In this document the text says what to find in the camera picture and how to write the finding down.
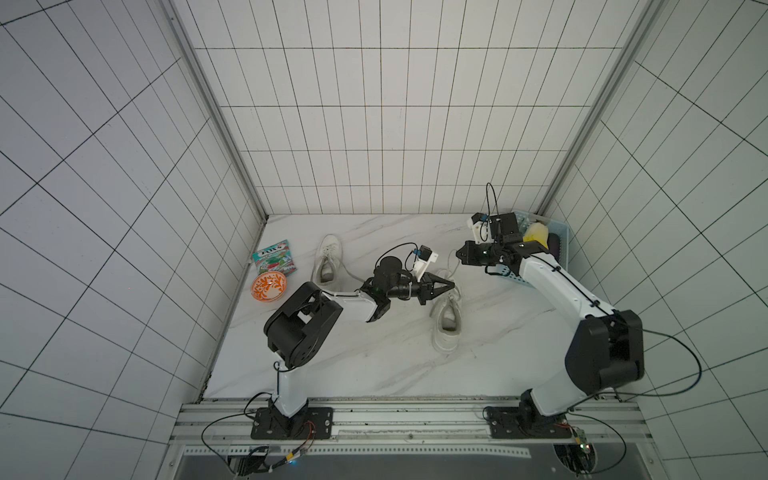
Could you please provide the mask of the white sneaker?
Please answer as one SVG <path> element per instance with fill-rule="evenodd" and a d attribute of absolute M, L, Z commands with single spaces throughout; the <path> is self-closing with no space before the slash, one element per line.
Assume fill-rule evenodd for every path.
<path fill-rule="evenodd" d="M 455 351 L 459 345 L 462 332 L 461 307 L 462 295 L 458 284 L 433 301 L 430 313 L 433 319 L 432 343 L 443 354 Z"/>
<path fill-rule="evenodd" d="M 338 291 L 343 248 L 340 239 L 326 235 L 318 246 L 312 269 L 311 281 L 326 291 Z"/>

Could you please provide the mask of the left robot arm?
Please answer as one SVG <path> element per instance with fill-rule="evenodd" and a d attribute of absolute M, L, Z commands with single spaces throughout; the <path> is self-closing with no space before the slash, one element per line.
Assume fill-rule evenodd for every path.
<path fill-rule="evenodd" d="M 422 260 L 408 270 L 394 256 L 381 258 L 372 276 L 353 292 L 331 292 L 308 281 L 266 321 L 267 346 L 278 357 L 276 397 L 270 408 L 286 420 L 308 407 L 307 365 L 320 351 L 332 329 L 343 320 L 371 323 L 381 319 L 393 299 L 415 299 L 422 306 L 455 289 L 455 283 L 427 270 Z"/>

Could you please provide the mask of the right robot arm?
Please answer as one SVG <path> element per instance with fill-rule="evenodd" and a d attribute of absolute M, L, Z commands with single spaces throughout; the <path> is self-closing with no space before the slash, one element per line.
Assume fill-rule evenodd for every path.
<path fill-rule="evenodd" d="M 456 253 L 463 265 L 503 266 L 548 299 L 573 333 L 560 370 L 520 397 L 520 422 L 554 422 L 570 408 L 643 378 L 642 321 L 598 299 L 557 261 L 545 242 L 526 238 L 517 216 L 477 212 L 473 238 Z"/>

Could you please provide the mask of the light blue plastic basket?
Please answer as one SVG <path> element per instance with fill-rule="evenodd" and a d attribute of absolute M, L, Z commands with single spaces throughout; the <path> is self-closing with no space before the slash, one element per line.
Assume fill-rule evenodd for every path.
<path fill-rule="evenodd" d="M 571 229 L 567 223 L 522 210 L 513 210 L 519 230 L 525 233 L 534 223 L 545 225 L 548 230 L 547 248 L 564 270 L 569 269 L 569 241 Z"/>

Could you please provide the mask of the purple eggplant toy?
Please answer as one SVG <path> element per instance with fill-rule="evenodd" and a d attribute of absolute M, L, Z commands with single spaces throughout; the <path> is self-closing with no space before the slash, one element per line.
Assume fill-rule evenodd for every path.
<path fill-rule="evenodd" d="M 561 262 L 561 247 L 562 242 L 560 237 L 557 234 L 550 233 L 547 238 L 547 245 L 548 250 L 550 254 L 554 257 L 554 259 L 560 263 Z"/>

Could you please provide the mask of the green snack packet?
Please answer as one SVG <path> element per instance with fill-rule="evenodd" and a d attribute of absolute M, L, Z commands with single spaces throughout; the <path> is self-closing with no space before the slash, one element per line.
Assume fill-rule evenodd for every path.
<path fill-rule="evenodd" d="M 296 266 L 287 240 L 257 250 L 252 254 L 257 274 L 280 272 L 288 276 L 296 271 Z"/>

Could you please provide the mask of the orange patterned bowl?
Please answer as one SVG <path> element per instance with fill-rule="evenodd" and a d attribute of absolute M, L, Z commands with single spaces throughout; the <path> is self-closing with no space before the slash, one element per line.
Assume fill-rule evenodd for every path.
<path fill-rule="evenodd" d="M 287 277 L 280 271 L 267 271 L 251 284 L 250 294 L 259 302 L 270 303 L 280 299 L 287 290 Z"/>

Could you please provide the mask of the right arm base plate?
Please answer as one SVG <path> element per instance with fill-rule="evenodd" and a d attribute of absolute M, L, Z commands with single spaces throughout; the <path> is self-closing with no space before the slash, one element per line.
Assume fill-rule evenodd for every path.
<path fill-rule="evenodd" d="M 492 439 L 499 440 L 564 440 L 572 437 L 565 417 L 542 416 L 529 407 L 486 406 L 482 412 Z"/>

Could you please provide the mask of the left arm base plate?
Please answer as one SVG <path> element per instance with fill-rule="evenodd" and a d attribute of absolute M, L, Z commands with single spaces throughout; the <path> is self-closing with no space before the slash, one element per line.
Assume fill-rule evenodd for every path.
<path fill-rule="evenodd" d="M 252 426 L 252 440 L 325 440 L 331 437 L 334 410 L 330 407 L 300 409 L 294 416 L 283 415 L 276 407 L 258 408 Z"/>

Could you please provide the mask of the aluminium mounting rail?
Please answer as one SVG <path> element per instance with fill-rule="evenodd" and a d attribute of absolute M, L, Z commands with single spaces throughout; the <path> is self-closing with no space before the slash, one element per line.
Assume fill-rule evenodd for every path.
<path fill-rule="evenodd" d="M 554 440 L 492 439 L 483 419 L 486 406 L 513 407 L 512 397 L 316 398 L 334 410 L 331 437 L 325 440 L 252 440 L 253 422 L 240 400 L 183 406 L 164 458 L 167 469 L 186 456 L 214 459 L 248 454 L 266 446 L 283 457 L 298 446 L 305 455 L 449 455 L 539 460 L 554 455 Z"/>

